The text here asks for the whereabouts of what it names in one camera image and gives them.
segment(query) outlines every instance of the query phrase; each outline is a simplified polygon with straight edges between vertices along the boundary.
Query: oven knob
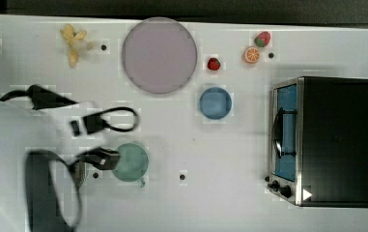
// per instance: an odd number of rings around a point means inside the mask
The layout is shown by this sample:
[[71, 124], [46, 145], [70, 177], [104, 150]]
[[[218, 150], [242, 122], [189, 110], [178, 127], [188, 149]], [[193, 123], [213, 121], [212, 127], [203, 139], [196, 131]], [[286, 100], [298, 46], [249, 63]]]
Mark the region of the oven knob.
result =
[[273, 181], [271, 184], [268, 184], [268, 187], [273, 189], [274, 191], [278, 191], [280, 185], [277, 181]]
[[284, 186], [282, 188], [279, 188], [280, 194], [282, 194], [284, 197], [289, 198], [292, 196], [292, 189], [289, 186]]

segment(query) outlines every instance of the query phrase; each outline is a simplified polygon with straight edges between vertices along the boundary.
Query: white tabletop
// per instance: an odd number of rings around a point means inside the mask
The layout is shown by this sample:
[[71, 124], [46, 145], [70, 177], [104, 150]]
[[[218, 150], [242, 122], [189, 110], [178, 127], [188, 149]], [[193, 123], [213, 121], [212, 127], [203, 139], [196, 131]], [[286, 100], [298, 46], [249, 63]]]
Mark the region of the white tabletop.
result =
[[[0, 15], [0, 96], [41, 84], [78, 102], [140, 112], [139, 129], [114, 133], [111, 145], [146, 147], [147, 185], [125, 185], [90, 167], [79, 231], [368, 231], [368, 209], [295, 207], [264, 182], [272, 84], [302, 75], [368, 78], [368, 30], [183, 22], [197, 43], [197, 68], [181, 91], [154, 96], [129, 81], [121, 62], [124, 38], [138, 22]], [[59, 32], [66, 23], [107, 50], [92, 50], [70, 68]], [[272, 43], [257, 65], [247, 65], [242, 53], [265, 30]], [[211, 55], [223, 63], [216, 74], [206, 69]], [[197, 109], [209, 85], [225, 86], [234, 100], [217, 124]]]

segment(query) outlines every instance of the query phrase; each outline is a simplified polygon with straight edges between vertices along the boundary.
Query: dark floor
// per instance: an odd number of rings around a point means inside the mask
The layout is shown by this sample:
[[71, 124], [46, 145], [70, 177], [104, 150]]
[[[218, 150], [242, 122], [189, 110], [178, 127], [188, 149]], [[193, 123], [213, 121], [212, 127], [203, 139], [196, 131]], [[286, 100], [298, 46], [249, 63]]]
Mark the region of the dark floor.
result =
[[368, 0], [0, 0], [0, 8], [14, 15], [368, 27]]

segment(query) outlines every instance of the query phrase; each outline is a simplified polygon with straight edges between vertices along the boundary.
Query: pink plate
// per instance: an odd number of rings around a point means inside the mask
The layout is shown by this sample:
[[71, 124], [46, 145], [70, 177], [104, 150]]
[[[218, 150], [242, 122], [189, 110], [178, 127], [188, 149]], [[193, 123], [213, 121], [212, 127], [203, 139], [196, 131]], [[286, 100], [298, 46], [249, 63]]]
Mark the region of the pink plate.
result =
[[123, 46], [123, 65], [141, 89], [166, 94], [181, 89], [196, 68], [196, 44], [179, 22], [152, 17], [136, 25]]

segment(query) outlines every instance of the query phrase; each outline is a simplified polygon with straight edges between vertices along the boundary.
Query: black oven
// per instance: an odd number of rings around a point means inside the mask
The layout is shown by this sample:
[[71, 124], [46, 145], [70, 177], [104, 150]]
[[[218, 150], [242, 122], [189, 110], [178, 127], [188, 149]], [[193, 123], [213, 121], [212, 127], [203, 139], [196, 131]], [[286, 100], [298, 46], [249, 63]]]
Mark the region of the black oven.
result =
[[303, 207], [368, 208], [368, 79], [272, 88], [270, 191]]

